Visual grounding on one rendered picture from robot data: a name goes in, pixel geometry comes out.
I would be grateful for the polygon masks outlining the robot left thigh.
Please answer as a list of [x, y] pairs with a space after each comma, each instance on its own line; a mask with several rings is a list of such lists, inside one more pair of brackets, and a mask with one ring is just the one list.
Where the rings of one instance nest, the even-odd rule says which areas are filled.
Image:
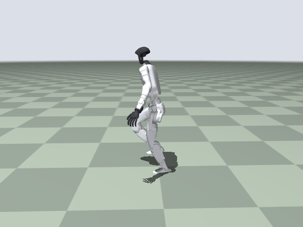
[[147, 126], [146, 126], [146, 137], [147, 137], [147, 141], [148, 144], [152, 150], [152, 147], [154, 144], [159, 144], [160, 143], [158, 141], [155, 141], [156, 135], [157, 135], [157, 129], [158, 129], [158, 124], [157, 122], [161, 122], [162, 119], [162, 113], [161, 110], [156, 109], [155, 112], [151, 112], [148, 122], [147, 122]]

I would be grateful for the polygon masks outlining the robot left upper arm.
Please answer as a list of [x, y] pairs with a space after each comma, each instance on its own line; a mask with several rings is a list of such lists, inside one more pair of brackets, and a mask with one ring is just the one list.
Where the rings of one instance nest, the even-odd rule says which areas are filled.
[[149, 93], [152, 89], [152, 85], [151, 85], [151, 81], [150, 81], [150, 77], [149, 77], [149, 68], [147, 66], [143, 66], [141, 68], [139, 68], [139, 72], [142, 76], [143, 82], [147, 85], [149, 85]]

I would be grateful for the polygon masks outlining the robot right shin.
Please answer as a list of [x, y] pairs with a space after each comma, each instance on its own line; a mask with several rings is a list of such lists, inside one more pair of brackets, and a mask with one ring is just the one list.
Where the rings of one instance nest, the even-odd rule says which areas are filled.
[[147, 142], [147, 137], [146, 137], [146, 129], [142, 126], [142, 129], [139, 130], [138, 132], [134, 131], [136, 135], [138, 135], [143, 141]]

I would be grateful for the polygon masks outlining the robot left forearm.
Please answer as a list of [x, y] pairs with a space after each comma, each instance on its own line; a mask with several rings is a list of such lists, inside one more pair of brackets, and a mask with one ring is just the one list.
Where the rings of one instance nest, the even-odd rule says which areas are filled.
[[138, 101], [138, 105], [137, 105], [137, 109], [141, 109], [141, 107], [144, 107], [145, 106], [145, 102], [147, 101], [147, 98], [149, 97], [149, 85], [145, 84], [143, 86], [143, 90], [142, 90], [142, 93], [141, 93], [141, 97], [140, 97], [140, 100]]

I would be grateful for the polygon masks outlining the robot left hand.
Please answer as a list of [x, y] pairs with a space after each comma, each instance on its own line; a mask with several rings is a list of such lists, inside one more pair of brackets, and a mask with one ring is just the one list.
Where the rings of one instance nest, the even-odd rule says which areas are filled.
[[[143, 110], [143, 107], [141, 107], [140, 110], [135, 108], [135, 111], [128, 115], [128, 117], [127, 117], [128, 123], [127, 124], [129, 125], [129, 123], [130, 123], [130, 127], [131, 127], [131, 123], [132, 123], [132, 126], [134, 126], [134, 124], [135, 124], [135, 127], [136, 127], [137, 119], [139, 118], [139, 114], [142, 112], [142, 110]], [[134, 123], [134, 121], [135, 121], [135, 123]]]

